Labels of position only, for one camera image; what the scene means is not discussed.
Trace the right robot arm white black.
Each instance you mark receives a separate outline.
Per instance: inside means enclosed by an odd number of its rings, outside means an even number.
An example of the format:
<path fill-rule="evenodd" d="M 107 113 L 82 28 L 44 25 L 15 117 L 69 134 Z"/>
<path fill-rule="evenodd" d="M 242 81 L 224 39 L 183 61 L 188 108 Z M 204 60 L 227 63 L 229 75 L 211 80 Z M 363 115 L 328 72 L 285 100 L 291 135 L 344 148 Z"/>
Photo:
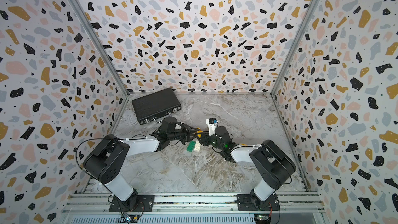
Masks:
<path fill-rule="evenodd" d="M 271 207 L 274 193 L 291 178 L 296 171 L 294 162 L 271 140 L 249 146 L 234 143 L 224 126 L 213 131 L 198 131 L 196 138 L 203 146 L 212 146 L 227 162 L 252 163 L 261 181 L 250 192 L 250 204 L 255 209 Z"/>

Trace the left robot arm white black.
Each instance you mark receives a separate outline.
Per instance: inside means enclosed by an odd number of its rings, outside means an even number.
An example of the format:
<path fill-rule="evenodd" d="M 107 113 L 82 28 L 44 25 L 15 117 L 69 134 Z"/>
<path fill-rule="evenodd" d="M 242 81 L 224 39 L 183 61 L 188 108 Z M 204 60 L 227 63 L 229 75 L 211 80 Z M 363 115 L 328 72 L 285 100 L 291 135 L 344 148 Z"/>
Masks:
<path fill-rule="evenodd" d="M 189 143 L 200 130 L 174 117 L 166 117 L 159 128 L 140 139 L 122 139 L 110 134 L 86 157 L 83 168 L 113 194 L 117 203 L 132 209 L 138 204 L 138 193 L 120 172 L 125 160 L 133 155 L 161 151 L 171 141 Z"/>

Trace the aluminium mounting rail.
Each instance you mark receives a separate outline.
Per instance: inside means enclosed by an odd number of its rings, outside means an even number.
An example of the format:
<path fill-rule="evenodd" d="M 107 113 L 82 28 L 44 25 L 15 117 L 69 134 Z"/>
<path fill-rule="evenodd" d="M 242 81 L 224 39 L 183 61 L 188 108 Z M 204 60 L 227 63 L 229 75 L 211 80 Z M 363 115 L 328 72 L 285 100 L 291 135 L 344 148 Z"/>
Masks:
<path fill-rule="evenodd" d="M 121 210 L 109 194 L 73 194 L 63 224 L 327 224 L 314 192 L 278 192 L 260 209 L 246 193 L 149 193 Z"/>

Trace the green lego brick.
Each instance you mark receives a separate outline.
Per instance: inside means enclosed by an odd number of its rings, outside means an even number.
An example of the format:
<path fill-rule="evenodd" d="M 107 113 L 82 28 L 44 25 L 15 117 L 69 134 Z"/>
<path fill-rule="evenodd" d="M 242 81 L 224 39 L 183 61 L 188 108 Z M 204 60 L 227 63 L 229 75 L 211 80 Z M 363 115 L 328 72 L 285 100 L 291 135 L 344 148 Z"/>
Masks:
<path fill-rule="evenodd" d="M 195 146 L 196 146 L 196 141 L 190 141 L 188 146 L 187 146 L 186 151 L 193 152 L 194 149 L 195 149 Z"/>

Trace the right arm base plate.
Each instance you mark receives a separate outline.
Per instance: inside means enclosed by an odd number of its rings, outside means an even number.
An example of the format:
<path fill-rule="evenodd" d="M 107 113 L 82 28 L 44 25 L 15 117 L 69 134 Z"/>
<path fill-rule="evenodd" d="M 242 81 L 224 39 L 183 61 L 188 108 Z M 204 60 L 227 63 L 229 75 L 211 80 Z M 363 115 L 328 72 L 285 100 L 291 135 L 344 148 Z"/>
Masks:
<path fill-rule="evenodd" d="M 236 203 L 239 211 L 278 211 L 279 199 L 276 194 L 271 194 L 266 200 L 260 200 L 253 192 L 250 194 L 236 195 Z"/>

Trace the black briefcase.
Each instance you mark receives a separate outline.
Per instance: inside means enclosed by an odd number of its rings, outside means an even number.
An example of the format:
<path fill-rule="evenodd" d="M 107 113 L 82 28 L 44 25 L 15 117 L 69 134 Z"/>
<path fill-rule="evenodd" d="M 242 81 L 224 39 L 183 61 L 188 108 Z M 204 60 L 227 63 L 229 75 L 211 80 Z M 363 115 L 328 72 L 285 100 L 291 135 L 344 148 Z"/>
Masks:
<path fill-rule="evenodd" d="M 140 125 L 156 121 L 181 110 L 181 103 L 172 88 L 134 99 L 132 106 Z"/>

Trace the white lego brick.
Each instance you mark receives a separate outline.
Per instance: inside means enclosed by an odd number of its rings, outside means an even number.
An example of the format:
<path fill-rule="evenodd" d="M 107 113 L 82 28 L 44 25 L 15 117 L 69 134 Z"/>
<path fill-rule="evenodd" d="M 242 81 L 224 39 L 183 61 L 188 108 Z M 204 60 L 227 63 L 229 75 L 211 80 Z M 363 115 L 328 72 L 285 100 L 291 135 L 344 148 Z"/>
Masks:
<path fill-rule="evenodd" d="M 196 141 L 195 147 L 194 147 L 194 151 L 195 152 L 200 152 L 200 149 L 201 149 L 201 144 L 200 144 L 199 141 Z"/>

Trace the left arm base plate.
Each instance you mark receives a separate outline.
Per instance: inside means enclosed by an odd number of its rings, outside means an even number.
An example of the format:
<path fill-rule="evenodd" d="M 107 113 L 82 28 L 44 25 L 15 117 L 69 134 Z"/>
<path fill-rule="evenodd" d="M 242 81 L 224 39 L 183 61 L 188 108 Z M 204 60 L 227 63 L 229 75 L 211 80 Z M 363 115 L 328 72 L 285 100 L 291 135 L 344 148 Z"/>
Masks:
<path fill-rule="evenodd" d="M 126 201 L 113 197 L 109 212 L 151 212 L 155 195 L 131 195 Z"/>

